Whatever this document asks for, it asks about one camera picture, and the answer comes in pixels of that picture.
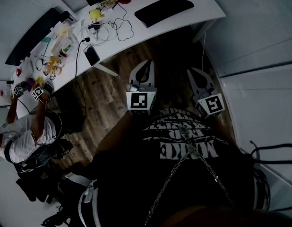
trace metal chain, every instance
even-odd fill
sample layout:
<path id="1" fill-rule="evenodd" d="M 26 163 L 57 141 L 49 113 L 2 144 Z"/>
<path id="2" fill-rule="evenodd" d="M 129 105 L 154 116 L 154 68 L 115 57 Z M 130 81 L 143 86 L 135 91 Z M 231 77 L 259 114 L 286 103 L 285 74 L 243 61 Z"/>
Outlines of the metal chain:
<path id="1" fill-rule="evenodd" d="M 221 189 L 223 190 L 223 192 L 225 193 L 225 196 L 227 197 L 227 200 L 230 202 L 230 204 L 232 206 L 234 206 L 234 202 L 233 199 L 231 198 L 231 196 L 229 195 L 229 192 L 227 191 L 227 189 L 224 187 L 224 185 L 222 184 L 222 182 L 220 181 L 220 179 L 218 178 L 218 176 L 216 175 L 215 171 L 213 170 L 213 168 L 206 162 L 205 158 L 199 154 L 198 150 L 192 145 L 191 143 L 191 139 L 189 138 L 189 131 L 187 129 L 186 126 L 178 126 L 178 129 L 180 130 L 180 134 L 188 141 L 188 153 L 186 155 L 184 155 L 180 161 L 173 167 L 170 175 L 166 178 L 166 181 L 163 185 L 163 188 L 161 189 L 160 193 L 157 195 L 155 202 L 153 203 L 153 205 L 150 208 L 150 211 L 148 213 L 148 216 L 146 218 L 145 224 L 147 225 L 147 223 L 149 222 L 150 218 L 152 217 L 152 215 L 155 212 L 156 207 L 159 204 L 159 200 L 163 194 L 163 192 L 165 191 L 169 181 L 171 180 L 171 178 L 173 177 L 173 175 L 175 174 L 175 172 L 179 169 L 181 163 L 184 160 L 188 159 L 188 156 L 192 153 L 194 153 L 196 155 L 197 158 L 199 158 L 207 167 L 208 172 L 214 177 L 215 181 L 220 185 Z"/>

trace desk leg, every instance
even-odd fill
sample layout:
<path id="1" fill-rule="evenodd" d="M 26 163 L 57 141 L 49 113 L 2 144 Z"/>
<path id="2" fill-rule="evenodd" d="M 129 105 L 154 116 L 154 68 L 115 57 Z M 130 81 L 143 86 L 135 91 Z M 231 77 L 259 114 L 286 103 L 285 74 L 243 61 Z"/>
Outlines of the desk leg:
<path id="1" fill-rule="evenodd" d="M 106 73 L 111 74 L 114 77 L 118 76 L 118 73 L 115 70 L 109 69 L 108 67 L 104 66 L 103 62 L 95 64 L 94 67 L 96 67 L 96 68 L 98 68 L 98 69 L 100 69 L 102 71 L 105 71 Z"/>
<path id="2" fill-rule="evenodd" d="M 204 35 L 204 33 L 215 23 L 215 21 L 216 19 L 205 22 L 197 35 L 193 38 L 192 42 L 196 43 Z"/>

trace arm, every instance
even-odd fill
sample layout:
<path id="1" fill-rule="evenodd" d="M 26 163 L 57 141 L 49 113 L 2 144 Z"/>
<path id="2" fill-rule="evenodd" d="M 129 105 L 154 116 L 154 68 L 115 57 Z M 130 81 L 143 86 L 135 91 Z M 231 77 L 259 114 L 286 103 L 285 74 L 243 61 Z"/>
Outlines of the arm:
<path id="1" fill-rule="evenodd" d="M 17 102 L 18 102 L 18 96 L 15 95 L 12 99 L 12 104 L 10 105 L 8 116 L 6 118 L 7 123 L 13 123 L 15 121 Z"/>
<path id="2" fill-rule="evenodd" d="M 139 131 L 143 130 L 146 122 L 147 118 L 134 117 L 129 112 L 125 113 L 120 121 L 100 142 L 96 154 L 101 151 L 116 148 L 128 139 L 129 136 L 134 137 Z"/>
<path id="3" fill-rule="evenodd" d="M 36 141 L 40 138 L 43 134 L 44 129 L 44 121 L 45 121 L 45 104 L 48 99 L 48 96 L 44 93 L 40 96 L 40 101 L 38 102 L 37 106 L 37 113 L 32 123 L 31 131 L 36 138 Z"/>
<path id="4" fill-rule="evenodd" d="M 226 124 L 223 122 L 222 118 L 219 115 L 209 118 L 207 122 L 209 126 L 212 127 L 218 135 L 223 136 L 226 140 L 228 140 L 230 143 L 239 148 L 236 144 L 235 139 L 230 134 L 230 131 L 232 129 L 229 129 L 226 126 Z"/>

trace black t-shirt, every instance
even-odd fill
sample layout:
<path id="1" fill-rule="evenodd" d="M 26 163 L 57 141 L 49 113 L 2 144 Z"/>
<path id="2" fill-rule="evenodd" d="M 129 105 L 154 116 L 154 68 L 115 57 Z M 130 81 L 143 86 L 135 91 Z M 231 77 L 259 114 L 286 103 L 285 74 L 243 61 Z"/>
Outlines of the black t-shirt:
<path id="1" fill-rule="evenodd" d="M 197 147 L 231 195 L 235 207 L 252 209 L 252 167 L 236 146 L 217 136 L 188 111 L 163 109 L 139 137 L 115 150 L 97 154 L 89 177 L 98 179 L 98 214 L 102 227 L 143 226 L 173 167 L 188 151 L 179 126 L 186 126 Z M 190 206 L 230 206 L 224 191 L 194 155 L 182 162 L 163 192 L 150 226 Z"/>

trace white t-shirt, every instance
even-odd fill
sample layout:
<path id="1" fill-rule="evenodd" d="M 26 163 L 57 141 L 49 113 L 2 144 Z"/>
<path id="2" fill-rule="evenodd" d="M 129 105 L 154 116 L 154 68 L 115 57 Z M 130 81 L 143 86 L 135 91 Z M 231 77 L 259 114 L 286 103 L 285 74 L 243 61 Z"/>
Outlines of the white t-shirt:
<path id="1" fill-rule="evenodd" d="M 14 140 L 11 144 L 9 155 L 14 163 L 25 161 L 33 154 L 41 145 L 49 145 L 55 141 L 56 129 L 55 125 L 48 117 L 45 117 L 43 134 L 35 143 L 32 136 L 31 125 L 36 115 L 27 115 L 17 121 L 7 124 L 0 128 L 2 144 L 0 148 L 0 156 L 5 158 L 4 150 L 6 145 Z"/>

